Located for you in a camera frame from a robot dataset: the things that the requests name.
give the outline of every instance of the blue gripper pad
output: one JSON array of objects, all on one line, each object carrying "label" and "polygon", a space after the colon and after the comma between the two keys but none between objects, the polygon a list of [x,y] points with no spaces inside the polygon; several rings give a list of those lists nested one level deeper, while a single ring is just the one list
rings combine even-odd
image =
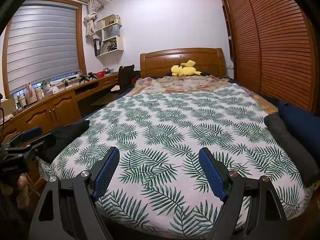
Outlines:
[{"label": "blue gripper pad", "polygon": [[95,201],[103,197],[108,189],[113,174],[116,171],[120,159],[119,150],[114,148],[107,162],[101,169],[97,179],[92,197]]},{"label": "blue gripper pad", "polygon": [[212,161],[203,149],[200,149],[198,156],[199,163],[209,182],[213,194],[224,202],[226,200],[227,194],[224,191],[224,183],[222,178],[220,177]]}]

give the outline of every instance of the wooden closet door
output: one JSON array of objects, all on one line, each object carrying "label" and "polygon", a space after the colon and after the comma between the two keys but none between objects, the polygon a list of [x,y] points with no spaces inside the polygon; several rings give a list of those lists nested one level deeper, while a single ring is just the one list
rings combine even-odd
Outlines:
[{"label": "wooden closet door", "polygon": [[260,92],[311,110],[314,49],[299,6],[294,0],[249,2],[260,43]]},{"label": "wooden closet door", "polygon": [[249,0],[225,0],[232,20],[236,46],[236,80],[260,90],[260,51],[257,28]]}]

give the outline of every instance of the window blind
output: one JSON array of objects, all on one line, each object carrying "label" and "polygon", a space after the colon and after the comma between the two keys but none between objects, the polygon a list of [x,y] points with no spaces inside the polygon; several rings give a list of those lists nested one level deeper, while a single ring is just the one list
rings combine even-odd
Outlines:
[{"label": "window blind", "polygon": [[76,46],[77,6],[27,0],[12,18],[7,50],[10,94],[79,71]]}]

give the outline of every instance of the yellow stuffed animal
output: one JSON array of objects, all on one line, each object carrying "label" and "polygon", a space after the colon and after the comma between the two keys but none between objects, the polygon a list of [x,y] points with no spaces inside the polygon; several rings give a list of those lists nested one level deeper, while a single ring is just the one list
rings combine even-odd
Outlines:
[{"label": "yellow stuffed animal", "polygon": [[193,66],[196,63],[192,60],[189,60],[187,63],[181,63],[180,66],[176,65],[171,68],[172,76],[192,76],[198,75],[201,76],[201,72],[197,71]]}]

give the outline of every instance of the wooden headboard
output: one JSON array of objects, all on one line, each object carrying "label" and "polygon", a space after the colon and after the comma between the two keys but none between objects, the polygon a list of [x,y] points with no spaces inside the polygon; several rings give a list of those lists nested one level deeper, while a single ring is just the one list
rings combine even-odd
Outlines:
[{"label": "wooden headboard", "polygon": [[164,76],[171,73],[171,67],[187,63],[188,60],[196,62],[197,71],[209,72],[215,77],[226,75],[226,65],[222,49],[187,48],[169,49],[140,55],[141,77]]}]

